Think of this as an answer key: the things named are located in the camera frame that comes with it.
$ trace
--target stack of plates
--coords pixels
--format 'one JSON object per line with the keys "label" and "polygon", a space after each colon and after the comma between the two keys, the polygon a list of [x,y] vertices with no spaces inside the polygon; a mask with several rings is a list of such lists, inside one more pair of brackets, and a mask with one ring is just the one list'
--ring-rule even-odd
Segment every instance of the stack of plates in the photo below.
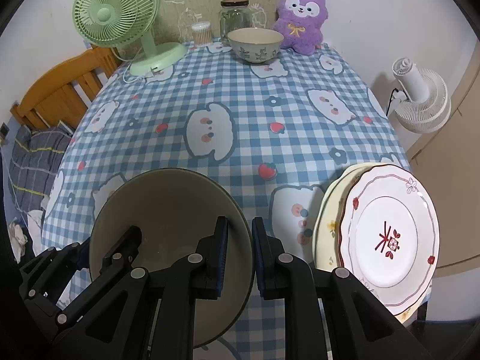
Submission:
{"label": "stack of plates", "polygon": [[435,208],[395,165],[350,166],[325,193],[313,230],[318,269],[349,269],[405,322],[429,295],[438,260]]}

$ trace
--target stuffed animal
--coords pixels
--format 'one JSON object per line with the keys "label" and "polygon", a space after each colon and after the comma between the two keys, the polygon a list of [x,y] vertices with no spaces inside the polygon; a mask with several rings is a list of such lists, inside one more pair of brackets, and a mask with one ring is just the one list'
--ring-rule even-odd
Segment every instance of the stuffed animal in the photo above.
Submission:
{"label": "stuffed animal", "polygon": [[325,0],[280,0],[277,11],[273,29],[285,36],[281,47],[311,56],[323,40],[320,27],[328,18]]}

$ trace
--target fan stand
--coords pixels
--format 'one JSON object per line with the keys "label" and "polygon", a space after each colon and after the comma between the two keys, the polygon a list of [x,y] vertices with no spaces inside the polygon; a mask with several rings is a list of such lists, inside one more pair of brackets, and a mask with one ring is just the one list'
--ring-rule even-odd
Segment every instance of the fan stand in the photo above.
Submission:
{"label": "fan stand", "polygon": [[132,62],[130,74],[144,76],[168,68],[187,54],[187,48],[180,43],[168,42],[155,45],[152,30],[146,31],[140,38],[143,53],[138,61]]}

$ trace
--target yellow bow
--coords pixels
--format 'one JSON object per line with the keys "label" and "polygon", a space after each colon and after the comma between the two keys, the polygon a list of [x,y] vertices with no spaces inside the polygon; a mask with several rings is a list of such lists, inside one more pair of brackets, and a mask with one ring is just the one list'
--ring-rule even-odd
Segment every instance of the yellow bow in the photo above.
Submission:
{"label": "yellow bow", "polygon": [[299,31],[305,32],[305,27],[295,27],[292,23],[289,23],[288,28],[292,30],[290,35],[296,35],[297,37],[300,37]]}

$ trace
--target fan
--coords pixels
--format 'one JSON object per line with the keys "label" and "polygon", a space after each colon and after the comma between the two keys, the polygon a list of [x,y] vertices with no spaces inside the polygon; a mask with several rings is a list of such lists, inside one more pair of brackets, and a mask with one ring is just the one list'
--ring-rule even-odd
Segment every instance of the fan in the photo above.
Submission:
{"label": "fan", "polygon": [[392,70],[407,96],[394,109],[400,124],[418,134],[434,132],[445,125],[452,103],[442,77],[432,70],[418,69],[405,57],[395,61]]}
{"label": "fan", "polygon": [[102,47],[120,47],[140,38],[143,53],[130,73],[143,76],[164,69],[187,54],[180,43],[155,45],[152,24],[159,0],[75,0],[73,22],[80,35]]}

